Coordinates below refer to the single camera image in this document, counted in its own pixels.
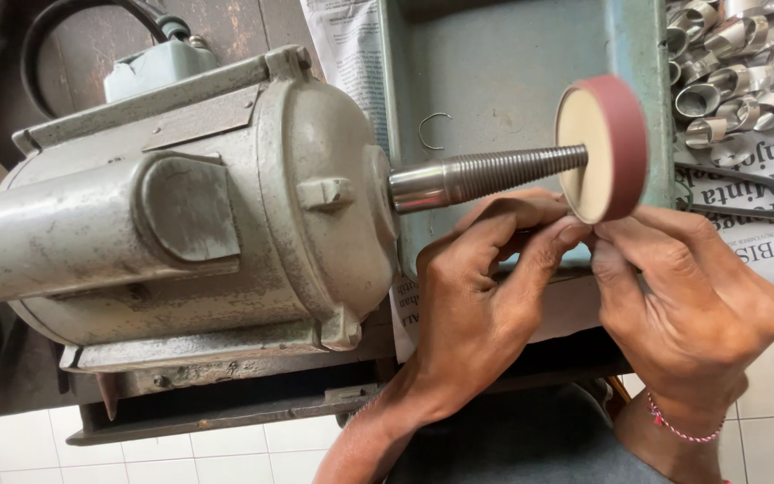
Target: gray metal casing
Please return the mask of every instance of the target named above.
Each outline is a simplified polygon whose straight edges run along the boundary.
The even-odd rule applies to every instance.
[[[123,371],[356,347],[360,321],[397,271],[389,164],[360,108],[308,67],[302,49],[278,49],[15,134],[27,160],[0,191],[137,160],[146,147],[219,157],[228,170],[237,272],[11,303],[69,346],[63,367]],[[259,87],[244,101],[250,86]]]

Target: hand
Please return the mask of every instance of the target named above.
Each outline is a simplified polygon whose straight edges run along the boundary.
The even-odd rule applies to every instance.
[[[556,198],[541,189],[489,198],[418,256],[420,340],[406,367],[412,393],[425,395],[427,421],[486,389],[539,327],[545,286],[563,254],[590,233]],[[529,228],[535,233],[516,234]],[[515,269],[499,285],[497,262],[516,252]]]
[[[594,231],[602,324],[666,419],[693,436],[713,433],[745,392],[747,366],[774,341],[774,287],[700,215],[639,207]]]

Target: stack of metal rings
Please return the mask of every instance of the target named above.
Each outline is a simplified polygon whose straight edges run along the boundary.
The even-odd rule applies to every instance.
[[[670,19],[673,114],[685,145],[739,164],[748,158],[742,134],[774,129],[774,0],[692,0]]]

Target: gray shirt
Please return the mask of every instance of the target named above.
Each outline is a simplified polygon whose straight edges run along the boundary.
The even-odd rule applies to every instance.
[[[388,484],[672,484],[575,384],[482,395],[420,429]]]

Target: fingernail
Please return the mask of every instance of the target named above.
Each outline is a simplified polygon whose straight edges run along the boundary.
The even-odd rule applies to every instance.
[[[564,228],[557,238],[559,238],[565,246],[574,246],[581,242],[581,239],[585,238],[591,230],[592,227],[586,224],[570,225]]]

